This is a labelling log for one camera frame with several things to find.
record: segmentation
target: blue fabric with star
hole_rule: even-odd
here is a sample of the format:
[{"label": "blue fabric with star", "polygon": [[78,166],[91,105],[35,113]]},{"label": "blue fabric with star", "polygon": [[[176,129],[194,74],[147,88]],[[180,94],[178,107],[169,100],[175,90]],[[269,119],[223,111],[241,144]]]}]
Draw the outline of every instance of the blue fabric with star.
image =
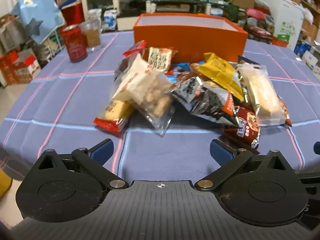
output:
[{"label": "blue fabric with star", "polygon": [[65,24],[54,0],[19,0],[11,11],[18,15],[29,36],[42,44],[58,27]]}]

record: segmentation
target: plaid tablecloth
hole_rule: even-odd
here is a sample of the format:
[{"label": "plaid tablecloth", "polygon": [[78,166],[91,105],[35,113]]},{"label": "plaid tablecloth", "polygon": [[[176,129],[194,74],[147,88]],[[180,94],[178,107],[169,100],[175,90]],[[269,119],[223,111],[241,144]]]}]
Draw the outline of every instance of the plaid tablecloth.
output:
[{"label": "plaid tablecloth", "polygon": [[[95,128],[92,121],[108,103],[114,70],[132,46],[133,34],[104,34],[102,40],[101,50],[76,64],[62,51],[26,87],[0,126],[1,168],[22,179],[47,148],[70,153],[105,138],[113,140],[115,151],[104,166],[128,182],[195,182],[219,168],[209,151],[219,129],[182,107],[163,138],[139,114],[131,118],[121,138]],[[320,139],[320,80],[289,49],[248,40],[244,56],[267,66],[293,123],[292,128],[263,128],[259,151],[278,149],[295,170],[319,170],[320,156],[314,154],[313,144]]]}]

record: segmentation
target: red can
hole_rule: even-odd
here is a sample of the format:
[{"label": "red can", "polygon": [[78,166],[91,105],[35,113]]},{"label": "red can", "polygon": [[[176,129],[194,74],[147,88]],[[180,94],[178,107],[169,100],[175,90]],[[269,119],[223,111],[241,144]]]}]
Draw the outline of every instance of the red can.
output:
[{"label": "red can", "polygon": [[71,62],[79,62],[88,56],[81,29],[77,24],[63,29],[61,36]]}]

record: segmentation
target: tiled floor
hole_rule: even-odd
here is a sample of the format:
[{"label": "tiled floor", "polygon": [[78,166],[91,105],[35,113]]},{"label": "tiled floor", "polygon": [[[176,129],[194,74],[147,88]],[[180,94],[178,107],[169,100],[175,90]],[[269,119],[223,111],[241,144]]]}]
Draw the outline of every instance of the tiled floor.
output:
[{"label": "tiled floor", "polygon": [[[6,117],[11,106],[27,85],[7,86],[0,88],[0,122]],[[16,192],[21,181],[13,180],[11,188],[0,200],[0,220],[8,228],[22,221],[21,213],[16,204]]]}]

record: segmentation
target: metal screw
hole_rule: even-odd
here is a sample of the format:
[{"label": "metal screw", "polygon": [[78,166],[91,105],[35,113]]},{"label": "metal screw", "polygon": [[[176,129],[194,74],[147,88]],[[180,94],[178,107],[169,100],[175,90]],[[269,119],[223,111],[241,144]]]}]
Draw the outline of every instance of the metal screw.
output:
[{"label": "metal screw", "polygon": [[198,182],[199,187],[209,188],[213,186],[213,182],[211,180],[203,179]]},{"label": "metal screw", "polygon": [[110,182],[110,186],[114,188],[120,188],[120,187],[123,187],[124,185],[125,185],[125,182],[121,179],[115,179]]}]

